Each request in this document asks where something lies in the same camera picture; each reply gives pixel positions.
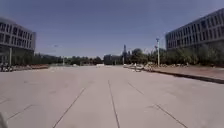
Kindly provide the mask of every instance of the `sky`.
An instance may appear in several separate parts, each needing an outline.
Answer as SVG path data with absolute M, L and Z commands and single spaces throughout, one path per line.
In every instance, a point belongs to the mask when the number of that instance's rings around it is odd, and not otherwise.
M 224 6 L 223 0 L 0 0 L 0 17 L 37 33 L 36 50 L 56 56 L 100 56 L 141 48 Z

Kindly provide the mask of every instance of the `building facade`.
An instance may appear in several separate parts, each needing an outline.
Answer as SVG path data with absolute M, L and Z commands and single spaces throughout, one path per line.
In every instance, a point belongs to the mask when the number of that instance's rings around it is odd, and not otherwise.
M 166 34 L 166 49 L 224 44 L 224 8 Z
M 0 63 L 9 62 L 10 49 L 13 61 L 19 61 L 25 55 L 33 55 L 35 46 L 35 32 L 13 21 L 0 18 Z

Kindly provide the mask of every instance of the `distant building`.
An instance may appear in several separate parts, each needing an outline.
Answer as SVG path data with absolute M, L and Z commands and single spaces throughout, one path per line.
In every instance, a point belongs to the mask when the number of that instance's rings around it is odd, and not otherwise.
M 35 51 L 36 33 L 13 21 L 0 18 L 0 63 L 9 62 L 9 49 L 12 49 L 13 62 L 21 61 L 25 55 Z
M 224 44 L 224 8 L 166 34 L 167 50 Z

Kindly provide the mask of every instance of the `road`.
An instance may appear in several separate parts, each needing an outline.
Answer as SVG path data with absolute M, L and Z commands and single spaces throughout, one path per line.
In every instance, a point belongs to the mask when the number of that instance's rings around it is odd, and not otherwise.
M 122 67 L 0 73 L 9 128 L 223 128 L 224 85 Z

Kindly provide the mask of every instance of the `lamp post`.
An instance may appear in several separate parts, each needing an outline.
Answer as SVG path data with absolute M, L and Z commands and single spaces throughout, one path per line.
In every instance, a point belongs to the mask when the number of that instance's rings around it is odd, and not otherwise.
M 157 51 L 158 51 L 158 67 L 159 67 L 159 65 L 160 65 L 160 55 L 159 55 L 159 38 L 157 38 L 156 39 L 156 41 L 157 41 Z

